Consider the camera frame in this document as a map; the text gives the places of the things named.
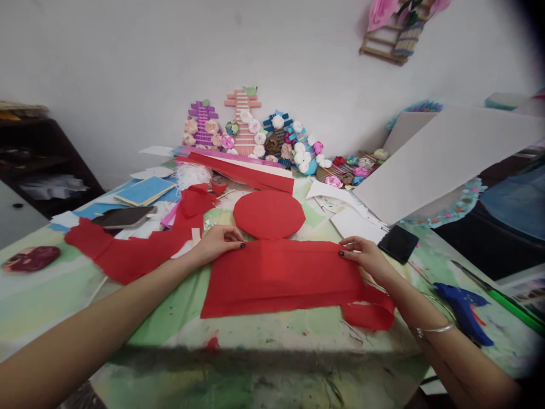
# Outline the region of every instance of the bracelet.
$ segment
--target bracelet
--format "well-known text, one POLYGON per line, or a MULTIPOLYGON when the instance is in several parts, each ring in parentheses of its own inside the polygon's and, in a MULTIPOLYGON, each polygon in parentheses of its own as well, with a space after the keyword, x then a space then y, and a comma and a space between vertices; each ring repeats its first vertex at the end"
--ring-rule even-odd
POLYGON ((445 332, 445 331, 448 331, 450 329, 453 329, 456 325, 451 322, 449 325, 447 325, 446 327, 443 327, 443 328, 437 328, 437 329, 422 329, 422 328, 415 328, 415 329, 411 329, 409 328, 412 332, 415 332, 416 334, 418 334, 418 337, 419 338, 424 338, 424 332, 445 332))

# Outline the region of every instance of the white wall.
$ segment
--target white wall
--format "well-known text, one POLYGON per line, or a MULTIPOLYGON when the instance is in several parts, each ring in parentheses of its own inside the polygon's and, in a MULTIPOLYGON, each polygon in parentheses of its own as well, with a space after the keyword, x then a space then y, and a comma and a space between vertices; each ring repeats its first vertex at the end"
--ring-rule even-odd
POLYGON ((540 85, 523 24, 497 0, 454 0, 402 68, 359 56, 371 0, 2 0, 0 98, 51 108, 104 187, 136 153, 181 143, 189 104, 258 85, 265 119, 300 119, 326 154, 375 149, 426 97, 482 105, 540 85))

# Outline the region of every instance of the blue paper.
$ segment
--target blue paper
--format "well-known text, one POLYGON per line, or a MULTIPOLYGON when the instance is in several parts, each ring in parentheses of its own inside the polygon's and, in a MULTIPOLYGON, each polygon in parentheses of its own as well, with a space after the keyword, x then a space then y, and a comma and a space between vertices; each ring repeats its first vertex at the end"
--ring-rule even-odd
POLYGON ((175 185, 172 182, 153 176, 124 189, 118 196, 139 205, 173 186, 175 185))

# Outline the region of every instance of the smartphone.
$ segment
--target smartphone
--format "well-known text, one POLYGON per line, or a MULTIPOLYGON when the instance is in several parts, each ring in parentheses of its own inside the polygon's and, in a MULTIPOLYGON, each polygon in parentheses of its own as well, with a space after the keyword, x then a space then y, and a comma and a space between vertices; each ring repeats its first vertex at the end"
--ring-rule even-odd
POLYGON ((419 238, 414 234, 395 225, 380 241, 379 248, 401 264, 406 264, 418 240, 419 238))
POLYGON ((127 207, 108 210, 93 219, 93 223, 108 229, 136 228, 148 219, 148 214, 157 212, 157 206, 127 207))

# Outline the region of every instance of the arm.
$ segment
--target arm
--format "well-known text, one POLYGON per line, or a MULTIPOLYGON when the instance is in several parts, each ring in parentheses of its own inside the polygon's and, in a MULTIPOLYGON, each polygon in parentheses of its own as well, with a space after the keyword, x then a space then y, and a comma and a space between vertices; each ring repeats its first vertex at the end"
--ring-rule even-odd
MULTIPOLYGON (((346 246, 341 256, 357 262, 388 292, 409 328, 436 329, 450 323, 398 274, 375 243, 355 236, 339 243, 346 246)), ((457 328, 414 338, 458 407, 511 407, 518 397, 518 385, 457 328)))
POLYGON ((0 407, 57 407, 95 373, 191 272, 244 247, 214 226, 194 249, 85 308, 0 364, 0 407))

